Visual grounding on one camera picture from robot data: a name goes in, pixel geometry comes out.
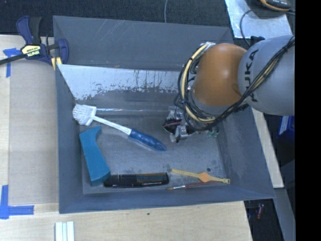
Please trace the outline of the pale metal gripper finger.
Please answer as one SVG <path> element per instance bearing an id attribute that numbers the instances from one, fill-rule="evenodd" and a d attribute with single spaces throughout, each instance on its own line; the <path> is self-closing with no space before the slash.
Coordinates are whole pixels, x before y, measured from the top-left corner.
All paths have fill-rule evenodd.
<path id="1" fill-rule="evenodd" d="M 170 141 L 178 143 L 180 140 L 185 140 L 189 136 L 186 126 L 178 125 L 170 133 Z"/>
<path id="2" fill-rule="evenodd" d="M 184 117 L 184 112 L 177 106 L 169 106 L 168 110 L 168 119 L 182 119 Z"/>

